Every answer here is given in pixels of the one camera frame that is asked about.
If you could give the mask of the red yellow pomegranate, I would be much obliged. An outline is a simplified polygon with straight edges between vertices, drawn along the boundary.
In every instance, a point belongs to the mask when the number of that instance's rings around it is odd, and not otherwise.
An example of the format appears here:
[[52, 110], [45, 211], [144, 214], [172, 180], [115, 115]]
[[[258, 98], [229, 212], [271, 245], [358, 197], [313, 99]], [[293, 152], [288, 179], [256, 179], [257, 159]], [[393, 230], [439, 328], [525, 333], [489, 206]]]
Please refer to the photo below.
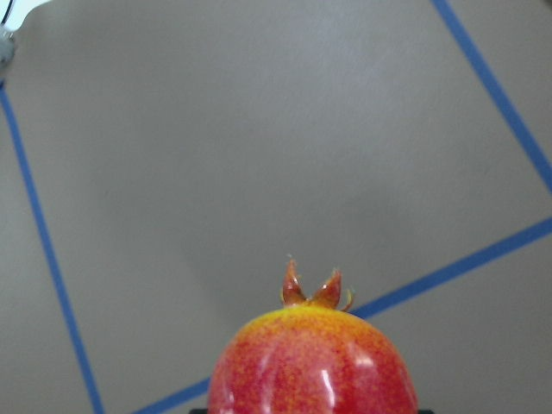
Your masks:
[[219, 356], [209, 413], [416, 413], [411, 376], [394, 344], [339, 305], [334, 270], [306, 297], [290, 260], [282, 309], [239, 329]]

